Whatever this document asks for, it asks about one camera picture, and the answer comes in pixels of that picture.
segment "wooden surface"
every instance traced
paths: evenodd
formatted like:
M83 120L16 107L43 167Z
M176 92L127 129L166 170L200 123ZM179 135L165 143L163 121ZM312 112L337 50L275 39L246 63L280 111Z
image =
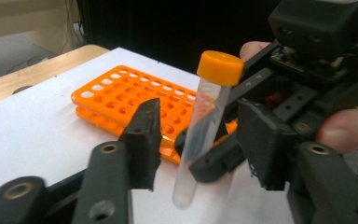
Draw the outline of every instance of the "wooden surface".
M108 51L108 49L95 45L87 45L45 62L0 77L0 100L12 95L18 88L32 86L51 77L55 77Z

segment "clear plastic tube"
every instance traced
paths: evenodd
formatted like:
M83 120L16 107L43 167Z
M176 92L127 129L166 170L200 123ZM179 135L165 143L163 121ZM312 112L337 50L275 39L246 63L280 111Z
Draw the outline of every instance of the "clear plastic tube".
M200 79L173 190L172 200L178 208L188 208L193 201L197 181L188 166L212 148L230 91L231 87L214 84L204 78Z

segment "white table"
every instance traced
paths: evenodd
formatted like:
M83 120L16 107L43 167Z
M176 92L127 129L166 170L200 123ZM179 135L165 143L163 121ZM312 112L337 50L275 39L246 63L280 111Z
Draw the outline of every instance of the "white table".
M117 139L78 118L70 95L120 64L191 90L198 86L196 76L125 49L114 49L0 101L0 186L25 175L41 176L50 186L86 168L95 146ZM163 161L155 191L132 191L135 223L293 223L285 192L261 189L246 164L232 177L200 185L192 206L178 210L172 204L176 170L176 165Z

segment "human hand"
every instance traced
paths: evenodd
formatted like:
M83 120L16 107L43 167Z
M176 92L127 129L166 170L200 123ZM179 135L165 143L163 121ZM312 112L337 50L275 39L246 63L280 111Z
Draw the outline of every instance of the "human hand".
M252 41L245 43L240 51L240 57L247 62L268 42ZM317 132L316 141L340 153L348 153L358 150L358 107L339 111L329 117Z

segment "test tube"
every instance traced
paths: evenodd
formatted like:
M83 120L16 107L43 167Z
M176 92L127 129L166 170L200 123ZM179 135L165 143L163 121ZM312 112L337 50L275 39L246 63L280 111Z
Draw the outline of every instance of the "test tube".
M242 69L243 62L235 56L213 50L201 55L200 84L172 195L178 208L188 208L193 201L198 184L188 166L212 148L231 87L238 84Z

